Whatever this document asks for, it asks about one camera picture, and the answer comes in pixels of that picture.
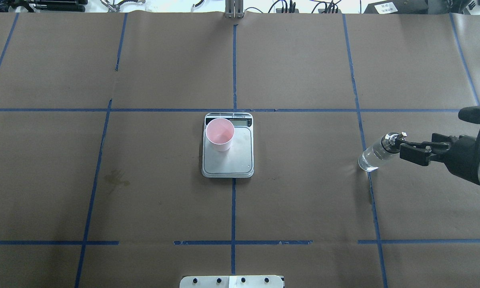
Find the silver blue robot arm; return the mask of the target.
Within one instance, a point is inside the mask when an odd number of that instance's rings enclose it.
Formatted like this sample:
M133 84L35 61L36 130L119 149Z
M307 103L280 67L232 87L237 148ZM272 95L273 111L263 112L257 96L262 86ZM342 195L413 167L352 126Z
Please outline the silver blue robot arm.
M430 142L395 140L400 158L428 166L430 162L443 163L450 174L480 186L480 138L467 135L445 136L432 134Z

